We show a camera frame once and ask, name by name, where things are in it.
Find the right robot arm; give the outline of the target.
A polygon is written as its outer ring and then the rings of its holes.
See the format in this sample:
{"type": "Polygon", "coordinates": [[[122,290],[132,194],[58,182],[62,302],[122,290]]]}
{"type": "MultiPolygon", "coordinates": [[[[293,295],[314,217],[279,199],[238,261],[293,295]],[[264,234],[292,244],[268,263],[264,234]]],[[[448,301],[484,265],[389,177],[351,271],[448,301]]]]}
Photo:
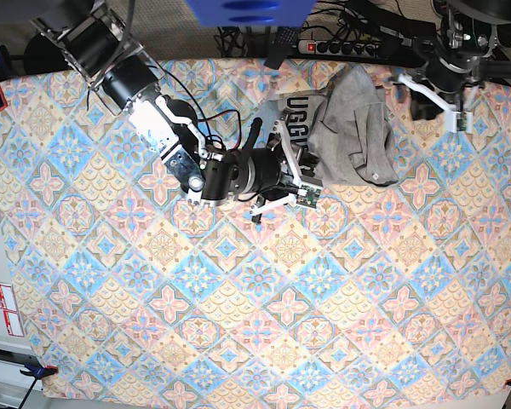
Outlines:
{"type": "Polygon", "coordinates": [[[228,148],[203,133],[204,113],[196,101],[164,95],[166,71],[130,33],[134,12],[122,20],[104,1],[47,1],[32,24],[112,112],[126,112],[146,145],[180,183],[193,205],[217,207],[229,200],[254,200],[251,214],[281,205],[314,208],[323,189],[313,175],[316,158],[294,144],[285,113],[275,120],[268,142],[258,147],[262,121],[228,148]]]}

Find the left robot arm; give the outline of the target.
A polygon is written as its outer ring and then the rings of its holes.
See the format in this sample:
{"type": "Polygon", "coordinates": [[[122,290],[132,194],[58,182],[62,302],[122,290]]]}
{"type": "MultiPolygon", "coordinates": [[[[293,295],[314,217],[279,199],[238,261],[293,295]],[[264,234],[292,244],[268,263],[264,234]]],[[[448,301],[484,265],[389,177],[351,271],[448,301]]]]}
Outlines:
{"type": "Polygon", "coordinates": [[[443,113],[465,130],[465,89],[475,91],[491,78],[511,79],[511,60],[494,60],[502,45],[500,26],[511,27],[511,1],[433,1],[440,26],[407,19],[370,1],[348,1],[347,7],[370,27],[386,28],[410,39],[410,49],[424,64],[399,74],[394,84],[410,90],[411,118],[429,120],[443,113]]]}

